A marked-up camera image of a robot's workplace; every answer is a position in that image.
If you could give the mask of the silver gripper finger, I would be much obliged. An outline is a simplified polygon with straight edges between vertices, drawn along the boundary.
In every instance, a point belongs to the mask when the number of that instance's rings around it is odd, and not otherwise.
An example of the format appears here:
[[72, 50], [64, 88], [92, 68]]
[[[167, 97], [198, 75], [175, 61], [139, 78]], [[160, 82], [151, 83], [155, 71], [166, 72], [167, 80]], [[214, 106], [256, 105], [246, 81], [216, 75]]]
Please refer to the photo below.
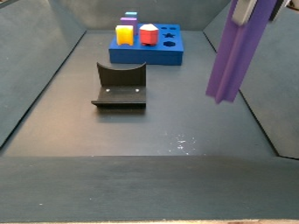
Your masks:
[[244, 25], [248, 22], [258, 0], [238, 0], [232, 13], [232, 21], [236, 25]]

